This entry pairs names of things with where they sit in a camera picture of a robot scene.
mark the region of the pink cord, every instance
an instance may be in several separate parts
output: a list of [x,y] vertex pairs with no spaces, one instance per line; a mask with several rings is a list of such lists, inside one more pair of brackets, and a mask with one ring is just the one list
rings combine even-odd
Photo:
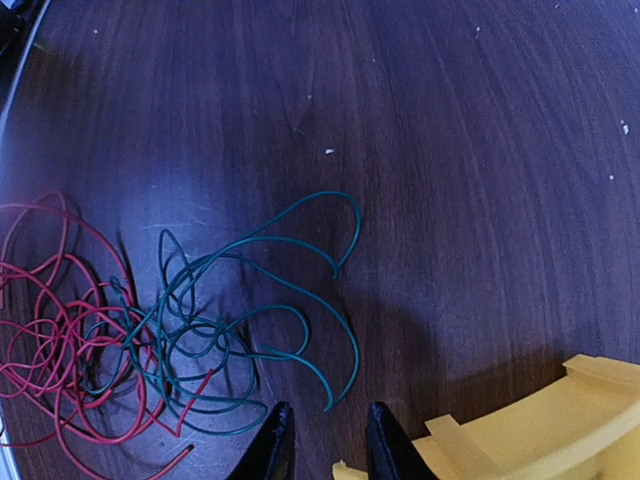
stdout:
[[[50,199],[56,199],[59,208],[44,203]],[[118,386],[130,376],[132,359],[129,358],[128,351],[122,349],[127,339],[127,331],[109,315],[110,313],[121,315],[125,311],[125,307],[108,305],[104,300],[107,291],[112,291],[111,284],[95,279],[84,260],[65,251],[71,225],[75,224],[79,228],[89,231],[107,249],[115,261],[119,274],[126,280],[122,293],[127,309],[137,307],[136,299],[132,294],[134,291],[133,279],[127,272],[125,262],[109,241],[93,226],[69,212],[68,202],[61,192],[47,193],[31,204],[0,205],[0,212],[10,210],[20,213],[5,237],[0,251],[0,309],[5,307],[9,298],[8,289],[14,282],[30,282],[38,289],[38,295],[34,304],[34,318],[31,321],[23,324],[24,322],[21,322],[19,318],[0,320],[0,327],[5,332],[15,332],[9,341],[6,357],[0,358],[0,375],[4,376],[13,386],[13,391],[0,393],[0,398],[26,397],[35,407],[52,418],[54,431],[38,440],[3,446],[26,448],[57,438],[66,455],[81,471],[91,478],[105,479],[107,477],[89,468],[71,451],[65,435],[76,435],[97,445],[120,445],[134,439],[155,424],[179,438],[195,398],[187,403],[178,419],[176,429],[173,430],[159,418],[165,410],[164,400],[160,399],[156,405],[149,405],[150,399],[144,375],[137,371],[135,379],[137,382],[138,412],[135,420],[127,432],[122,435],[110,437],[98,431],[91,423],[88,412],[103,406],[116,393]],[[7,261],[7,256],[16,231],[27,215],[32,212],[43,212],[61,218],[62,233],[57,253],[37,267],[27,270]],[[60,280],[61,272],[65,268],[79,272],[89,285],[87,292],[80,299],[67,303],[63,302],[52,289],[56,280]],[[57,310],[55,318],[47,317],[44,314],[46,307],[55,307]],[[129,312],[129,316],[136,324],[140,323],[141,319],[135,313]],[[88,335],[85,332],[95,324],[96,320],[108,324],[109,333],[105,334],[104,330],[94,329],[91,336],[87,338]],[[145,337],[144,342],[140,338],[134,338],[132,341],[146,355],[144,368],[152,373],[154,368],[158,366],[158,359],[150,347],[153,336],[146,327],[142,329],[141,336]],[[19,340],[25,337],[33,339],[37,349],[32,358],[27,361],[19,361],[14,358],[17,357],[16,345]],[[86,369],[83,365],[98,361],[99,352],[109,347],[117,348],[123,352],[119,370],[114,374],[115,381],[111,388],[106,389],[102,394],[90,395],[83,387],[88,380],[84,377]],[[213,371],[209,371],[196,395],[202,393],[212,376]],[[53,407],[43,401],[45,395],[55,397]],[[65,409],[68,409],[68,406],[71,407],[71,414],[66,417],[62,414],[63,405]],[[169,464],[150,477],[150,480],[159,479],[167,474],[192,450],[193,445],[186,447]]]

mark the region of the string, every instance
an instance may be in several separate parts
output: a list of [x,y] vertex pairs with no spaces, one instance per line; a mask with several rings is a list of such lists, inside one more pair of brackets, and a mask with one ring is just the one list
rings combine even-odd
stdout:
[[[346,202],[351,207],[355,223],[352,239],[338,260],[309,242],[266,233],[270,227],[308,203],[328,198]],[[56,207],[48,204],[51,200],[57,203]],[[75,435],[99,445],[119,445],[141,435],[154,425],[178,438],[183,427],[217,436],[247,432],[261,424],[268,413],[268,407],[264,403],[252,398],[258,383],[257,361],[290,361],[305,366],[325,389],[326,412],[335,408],[353,387],[360,365],[360,351],[344,316],[319,295],[266,269],[243,253],[246,250],[243,247],[253,244],[260,244],[267,249],[270,246],[303,249],[326,263],[333,279],[337,280],[352,255],[361,232],[360,210],[350,195],[325,191],[302,198],[238,240],[195,260],[188,259],[176,235],[167,229],[162,230],[158,240],[157,266],[163,288],[156,303],[148,309],[142,309],[134,298],[133,292],[136,290],[133,278],[117,250],[97,229],[70,213],[68,201],[60,192],[48,193],[30,204],[0,205],[0,212],[5,211],[18,211],[19,216],[6,235],[0,251],[0,308],[4,307],[7,292],[16,282],[29,282],[30,288],[34,287],[38,294],[31,321],[23,324],[18,319],[0,320],[3,336],[10,338],[6,357],[0,359],[0,375],[13,387],[11,392],[0,393],[0,398],[24,396],[53,420],[53,431],[50,434],[10,446],[24,448],[57,438],[67,456],[80,470],[92,478],[102,479],[106,477],[77,458],[68,447],[65,435]],[[27,269],[12,264],[7,261],[7,257],[16,231],[33,212],[59,217],[62,220],[62,231],[56,254],[40,265]],[[107,250],[115,268],[108,281],[97,278],[85,260],[67,251],[72,225],[89,232]],[[173,254],[165,258],[166,251],[173,251]],[[206,316],[198,305],[198,288],[202,288],[203,276],[220,261],[234,262],[240,268],[251,268],[276,284],[316,303],[334,318],[344,330],[353,349],[353,365],[346,385],[337,393],[334,392],[321,369],[305,358],[306,350],[311,344],[311,327],[304,312],[294,306],[260,306],[235,318],[226,314],[215,318]],[[79,298],[64,302],[54,286],[62,284],[67,278],[63,272],[68,274],[71,270],[79,273],[80,278],[87,282],[88,289]],[[251,319],[265,314],[280,314],[295,319],[303,331],[304,338],[300,345],[291,350],[282,350],[262,344],[257,350],[253,350],[238,333],[238,329]],[[35,353],[28,361],[18,361],[14,358],[16,346],[26,338],[35,343]],[[190,351],[184,346],[193,341],[201,343],[198,351]],[[115,362],[111,362],[113,364],[110,363],[110,366],[103,362],[107,351],[115,352],[116,356]],[[181,374],[176,368],[178,363],[184,364],[184,359],[195,362],[206,360],[209,356],[217,356],[218,360],[206,373],[187,375]],[[207,392],[207,387],[209,390],[213,388],[211,381],[218,373],[231,368],[235,372],[238,368],[236,364],[244,364],[248,376],[247,385],[241,394]],[[111,371],[106,375],[106,381],[98,384],[97,378],[103,378],[108,368]],[[138,402],[135,419],[123,434],[103,434],[92,423],[92,412],[100,412],[110,400],[132,391],[132,382]],[[187,418],[190,414],[224,415],[241,408],[249,420],[235,428],[206,428],[204,424],[212,422],[196,422]],[[169,426],[165,414],[169,414],[169,419],[174,418],[171,423],[175,424],[175,428]],[[189,445],[150,478],[160,478],[169,472],[192,449],[193,446]]]

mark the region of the blue string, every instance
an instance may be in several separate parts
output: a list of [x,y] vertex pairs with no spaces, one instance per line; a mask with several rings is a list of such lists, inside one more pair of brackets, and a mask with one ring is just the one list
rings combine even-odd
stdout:
[[[355,217],[353,239],[351,240],[351,243],[344,255],[337,262],[328,253],[308,242],[291,237],[264,234],[259,235],[267,228],[278,223],[291,213],[299,210],[305,204],[325,197],[334,197],[346,200],[351,205]],[[241,407],[255,409],[257,413],[255,414],[256,418],[254,420],[250,421],[246,425],[234,429],[211,430],[194,425],[189,421],[184,422],[185,427],[189,427],[200,433],[208,435],[235,435],[249,431],[262,423],[269,411],[267,405],[264,403],[249,398],[257,384],[255,361],[293,361],[307,367],[320,380],[327,394],[325,412],[330,412],[349,393],[356,380],[360,367],[360,350],[351,327],[344,316],[331,306],[329,302],[315,293],[289,282],[279,275],[267,270],[251,258],[238,253],[237,250],[239,247],[257,242],[266,244],[284,244],[303,248],[322,258],[331,268],[333,278],[337,279],[340,271],[356,247],[358,238],[360,237],[361,224],[362,218],[360,208],[351,195],[339,191],[323,191],[298,200],[264,225],[250,231],[238,240],[224,246],[216,252],[204,255],[193,261],[188,260],[187,255],[178,242],[176,236],[167,229],[162,230],[158,241],[158,267],[160,269],[160,276],[162,279],[163,293],[156,304],[149,311],[144,312],[138,308],[128,306],[119,280],[115,277],[110,278],[111,286],[120,303],[124,307],[122,318],[116,319],[116,321],[118,321],[122,328],[127,332],[127,337],[123,341],[123,346],[118,354],[116,368],[105,385],[99,388],[92,388],[88,385],[86,380],[86,369],[88,367],[86,365],[83,366],[85,369],[85,375],[83,375],[83,378],[85,379],[83,385],[85,390],[92,395],[101,395],[108,389],[112,388],[117,381],[118,372],[120,371],[120,367],[126,354],[129,356],[133,368],[140,372],[146,379],[147,383],[161,395],[166,404],[167,410],[176,418],[180,417],[180,414],[184,411],[186,405],[194,398],[198,403],[197,406],[194,406],[191,409],[191,411],[198,414],[220,415]],[[168,259],[165,259],[163,256],[166,242],[170,242],[176,252],[176,255],[173,255]],[[182,268],[169,278],[169,265],[175,258],[179,259]],[[300,293],[320,304],[337,320],[349,337],[354,353],[351,376],[346,386],[337,396],[334,393],[329,380],[322,371],[314,363],[304,358],[305,351],[311,341],[311,329],[307,318],[299,309],[284,304],[266,305],[230,320],[225,319],[222,315],[219,315],[215,320],[212,320],[197,313],[196,287],[198,281],[209,270],[209,268],[211,268],[211,266],[220,259],[234,260],[240,264],[253,268],[255,271],[263,274],[276,283],[279,283],[294,292]],[[237,333],[235,333],[236,329],[244,322],[247,322],[254,316],[267,312],[281,312],[283,314],[293,315],[293,317],[300,323],[304,331],[304,339],[302,344],[295,351],[283,351],[266,344],[262,344],[259,351],[252,351],[249,345],[247,345],[247,343]],[[138,318],[141,318],[141,320],[139,322],[134,322],[131,318],[132,314],[135,314]],[[169,329],[168,325],[175,324],[176,319],[178,320],[178,327]],[[138,345],[134,344],[134,339],[140,339],[140,334],[145,326],[151,329],[155,335],[155,339],[152,340],[151,345],[144,345],[145,347],[151,346],[155,356],[157,357],[157,367],[152,371],[145,369],[143,362],[140,359],[140,342],[138,341]],[[94,332],[97,329],[108,328],[109,327],[106,322],[99,322],[88,329],[85,333],[85,337],[89,339],[92,335],[95,335]],[[206,339],[208,343],[198,352],[189,352],[178,345],[178,342],[187,335],[194,335],[199,338]],[[249,382],[241,395],[233,397],[205,394],[196,395],[195,391],[182,386],[182,384],[187,382],[202,382],[207,374],[202,373],[198,375],[180,376],[172,369],[171,360],[175,352],[178,352],[183,357],[197,360],[204,358],[214,351],[221,354],[219,362],[212,368],[214,373],[220,372],[227,367],[231,359],[239,359],[246,362],[249,372]]]

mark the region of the yellow object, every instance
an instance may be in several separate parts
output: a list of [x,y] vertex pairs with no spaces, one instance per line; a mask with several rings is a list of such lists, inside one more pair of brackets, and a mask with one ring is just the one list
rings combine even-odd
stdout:
[[[426,422],[431,436],[413,445],[441,480],[640,479],[640,365],[578,355],[564,367],[564,378],[472,422]],[[341,462],[333,478],[367,474]]]

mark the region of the wood grain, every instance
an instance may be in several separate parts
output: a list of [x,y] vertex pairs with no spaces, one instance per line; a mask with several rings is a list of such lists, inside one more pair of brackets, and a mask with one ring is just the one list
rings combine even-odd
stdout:
[[[465,422],[539,389],[578,352],[640,362],[637,6],[58,2],[10,117],[1,196],[68,192],[120,232],[149,302],[162,226],[198,254],[305,194],[353,194],[364,231],[337,284],[296,252],[265,256],[338,302],[363,349],[328,416],[304,369],[260,367],[264,399],[295,408],[297,478],[326,479],[341,458],[364,467],[369,402],[417,436],[432,416]],[[340,250],[344,212],[320,208],[287,233]],[[27,258],[54,248],[55,229],[29,233]],[[232,305],[278,295],[225,275],[211,292]],[[348,343],[313,321],[311,357],[339,385]],[[280,332],[251,326],[255,341]],[[20,401],[5,408],[16,441],[51,428]],[[250,437],[192,437],[170,478],[224,478]],[[144,478],[176,444],[73,446],[105,475]],[[16,454],[25,479],[79,478],[54,442]]]

